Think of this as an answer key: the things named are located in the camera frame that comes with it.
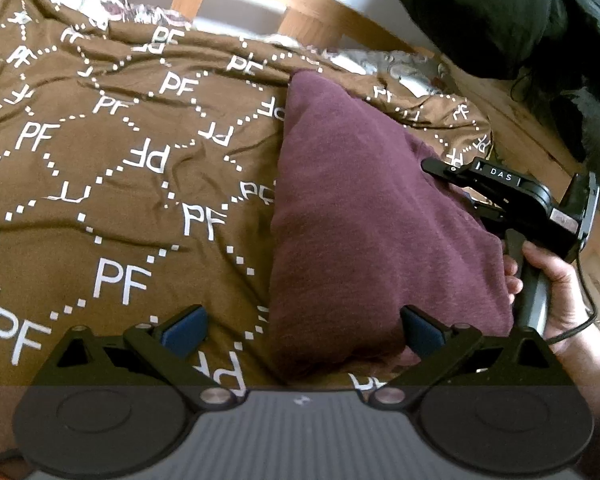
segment wooden bed frame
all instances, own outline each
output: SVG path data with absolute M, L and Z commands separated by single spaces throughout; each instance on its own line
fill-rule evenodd
M 171 8 L 193 19 L 203 0 L 173 0 Z M 278 33 L 302 44 L 322 48 L 338 46 L 347 36 L 369 50 L 429 51 L 412 46 L 376 22 L 335 0 L 272 0 L 286 6 Z M 531 113 L 509 97 L 511 82 L 478 79 L 448 59 L 452 74 L 465 97 L 488 115 L 494 144 L 511 169 L 533 175 L 561 197 L 571 176 L 582 171 L 556 132 L 541 126 Z M 600 204 L 594 229 L 582 255 L 587 285 L 600 309 Z

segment black circular disc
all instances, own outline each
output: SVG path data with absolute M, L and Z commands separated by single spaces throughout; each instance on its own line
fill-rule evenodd
M 420 421 L 443 454 L 503 476 L 561 469 L 593 432 L 586 402 L 569 386 L 436 386 Z
M 185 404 L 170 386 L 32 386 L 13 418 L 24 457 L 69 478 L 122 476 L 159 460 L 184 431 Z

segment finger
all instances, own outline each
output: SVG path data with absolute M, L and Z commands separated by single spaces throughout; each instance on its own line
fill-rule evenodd
M 518 262 L 508 254 L 503 254 L 502 259 L 504 261 L 504 275 L 515 276 L 516 272 L 518 272 Z
M 573 267 L 551 251 L 537 247 L 535 244 L 526 241 L 522 245 L 522 253 L 531 265 L 544 271 L 546 276 L 552 282 L 577 282 L 576 273 Z
M 507 292 L 509 294 L 519 294 L 522 291 L 522 280 L 519 280 L 515 276 L 505 276 L 504 282 L 507 285 Z

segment blue gripper pad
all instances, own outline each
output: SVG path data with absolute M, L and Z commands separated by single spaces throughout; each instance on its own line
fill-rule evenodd
M 415 312 L 402 308 L 400 318 L 402 318 L 404 340 L 420 359 L 430 356 L 445 345 L 445 336 L 440 329 Z
M 183 317 L 162 334 L 160 344 L 185 359 L 206 337 L 207 315 L 202 307 Z

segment maroon fabric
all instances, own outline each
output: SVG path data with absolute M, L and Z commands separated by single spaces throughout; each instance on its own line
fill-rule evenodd
M 428 156 L 336 83 L 293 77 L 271 225 L 269 344 L 282 376 L 399 354 L 408 303 L 445 324 L 509 333 L 501 242 L 420 169 Z

